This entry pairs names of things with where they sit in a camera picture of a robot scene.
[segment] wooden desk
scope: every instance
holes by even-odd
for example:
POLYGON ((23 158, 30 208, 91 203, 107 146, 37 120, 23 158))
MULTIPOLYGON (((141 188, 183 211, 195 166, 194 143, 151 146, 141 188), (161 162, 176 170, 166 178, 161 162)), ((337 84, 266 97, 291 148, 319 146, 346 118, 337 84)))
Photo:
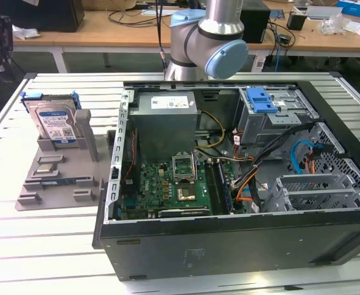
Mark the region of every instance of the wooden desk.
MULTIPOLYGON (((270 9, 283 9, 284 12, 290 12, 293 4, 282 4, 277 2, 265 1, 265 4, 270 9)), ((344 15, 346 18, 350 18, 360 23, 360 17, 352 17, 350 15, 344 15)), ((281 26, 286 27, 288 14, 285 14, 285 20, 276 20, 275 22, 281 26)), ((296 36, 296 43, 290 49, 301 51, 331 51, 331 52, 360 52, 360 36, 356 33, 346 32, 345 35, 323 35, 318 30, 320 21, 306 20, 301 31, 291 31, 296 36)), ((284 29, 279 28, 279 33, 290 35, 284 29)), ((269 30, 265 36, 265 42, 274 42, 273 33, 269 30)))
MULTIPOLYGON (((293 4, 265 2, 271 9, 283 9, 289 12, 293 4)), ((108 65, 107 53, 158 53, 158 35, 156 27, 129 28, 117 25, 108 20, 105 11, 86 11, 83 24, 76 33, 42 32, 42 37, 26 41, 15 40, 16 51, 45 51, 51 52, 60 73, 67 73, 63 52, 100 52, 103 53, 105 64, 108 65)), ((350 17, 360 22, 360 18, 350 17)), ((119 20, 120 14, 114 16, 119 20)), ((153 19, 143 15, 125 16, 122 22, 137 22, 153 19)), ((170 17, 163 19, 162 45, 167 53, 170 52, 170 17)), ((276 23, 286 26, 285 20, 276 23)), ((301 31, 292 31, 296 35, 296 43, 287 55, 320 56, 320 57, 360 57, 360 36, 347 32, 345 35, 336 34, 323 36, 317 29, 319 21, 306 20, 301 31)), ((248 44, 250 55, 255 55, 252 71, 263 69, 265 58, 274 47, 274 36, 271 31, 265 34, 263 43, 248 44)))

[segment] black device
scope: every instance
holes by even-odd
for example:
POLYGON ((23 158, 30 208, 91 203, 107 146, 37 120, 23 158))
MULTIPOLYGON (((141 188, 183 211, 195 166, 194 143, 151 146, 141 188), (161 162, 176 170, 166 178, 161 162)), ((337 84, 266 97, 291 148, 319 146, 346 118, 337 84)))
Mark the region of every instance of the black device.
POLYGON ((244 24, 242 39, 247 43, 262 43, 270 18, 270 8, 262 0, 244 0, 240 20, 244 24))
POLYGON ((290 30, 301 31, 306 18, 307 18, 307 16, 304 15, 304 14, 293 14, 293 13, 291 13, 289 15, 288 22, 286 23, 286 26, 290 30))
POLYGON ((0 0, 0 14, 15 26, 38 31, 77 31, 84 19, 81 0, 40 0, 37 6, 23 0, 0 0))

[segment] gray power supply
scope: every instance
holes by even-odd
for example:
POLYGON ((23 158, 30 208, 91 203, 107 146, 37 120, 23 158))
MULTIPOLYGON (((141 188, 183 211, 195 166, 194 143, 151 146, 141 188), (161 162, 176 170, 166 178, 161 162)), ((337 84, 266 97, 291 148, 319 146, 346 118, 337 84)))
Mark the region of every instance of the gray power supply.
POLYGON ((164 162, 179 152, 192 153, 198 119, 192 92, 141 93, 130 119, 139 129, 142 160, 164 162))

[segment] aluminum extrusion table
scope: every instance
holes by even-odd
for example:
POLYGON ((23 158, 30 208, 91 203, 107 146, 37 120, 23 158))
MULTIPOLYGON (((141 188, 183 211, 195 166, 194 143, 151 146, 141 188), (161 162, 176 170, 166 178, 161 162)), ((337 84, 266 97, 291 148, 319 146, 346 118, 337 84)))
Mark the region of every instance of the aluminum extrusion table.
MULTIPOLYGON (((310 81, 360 139, 360 94, 329 73, 238 74, 231 80, 310 81)), ((97 207, 17 212, 15 200, 38 148, 38 131, 21 91, 75 90, 91 110, 96 135, 116 128, 124 81, 161 74, 38 74, 24 79, 0 113, 0 294, 360 294, 360 255, 342 266, 121 283, 104 253, 91 247, 97 207)))

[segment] yellow wire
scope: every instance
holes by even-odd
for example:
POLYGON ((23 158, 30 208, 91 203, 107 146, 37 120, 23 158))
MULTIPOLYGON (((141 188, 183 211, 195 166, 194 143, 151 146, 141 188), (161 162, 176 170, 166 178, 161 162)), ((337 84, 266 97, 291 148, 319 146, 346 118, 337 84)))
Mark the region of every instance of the yellow wire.
POLYGON ((214 148, 214 147, 218 146, 219 144, 221 144, 223 142, 223 140, 225 139, 225 129, 223 129, 222 124, 212 114, 210 114, 209 112, 206 112, 206 111, 201 111, 201 112, 203 112, 204 114, 209 115, 214 121, 216 121, 216 123, 218 123, 219 127, 221 128, 222 135, 221 135, 221 137, 220 137, 220 139, 218 140, 217 143, 208 144, 206 146, 195 146, 195 148, 198 148, 198 149, 214 148))

